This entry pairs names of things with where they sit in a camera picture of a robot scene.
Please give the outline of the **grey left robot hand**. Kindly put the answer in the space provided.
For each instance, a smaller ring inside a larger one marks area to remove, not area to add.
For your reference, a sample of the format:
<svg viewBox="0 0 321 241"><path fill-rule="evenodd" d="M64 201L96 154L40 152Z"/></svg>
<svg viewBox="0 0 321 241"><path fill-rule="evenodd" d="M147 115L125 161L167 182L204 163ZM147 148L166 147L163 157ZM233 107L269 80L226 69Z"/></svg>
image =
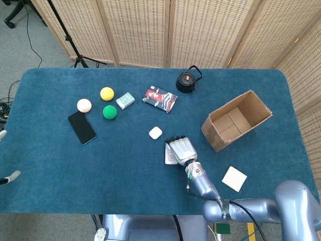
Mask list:
<svg viewBox="0 0 321 241"><path fill-rule="evenodd" d="M7 131L6 131L6 130L2 130L2 131L0 132L0 140L2 140L3 137L4 137L6 134L7 134ZM20 171L20 170L16 170L16 171L14 171L10 176L1 178L0 185L8 184L8 183L14 181L17 177L20 176L20 174L21 174L21 171Z"/></svg>

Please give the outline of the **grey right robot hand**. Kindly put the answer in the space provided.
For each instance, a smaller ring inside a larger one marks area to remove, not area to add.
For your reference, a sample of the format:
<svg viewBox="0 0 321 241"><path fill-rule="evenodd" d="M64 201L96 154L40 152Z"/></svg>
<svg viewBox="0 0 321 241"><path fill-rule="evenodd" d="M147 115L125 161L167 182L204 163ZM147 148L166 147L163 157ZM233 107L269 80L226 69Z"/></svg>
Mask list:
<svg viewBox="0 0 321 241"><path fill-rule="evenodd" d="M196 149L185 135L167 138L165 143L169 145L177 163L181 166L186 167L198 158Z"/></svg>

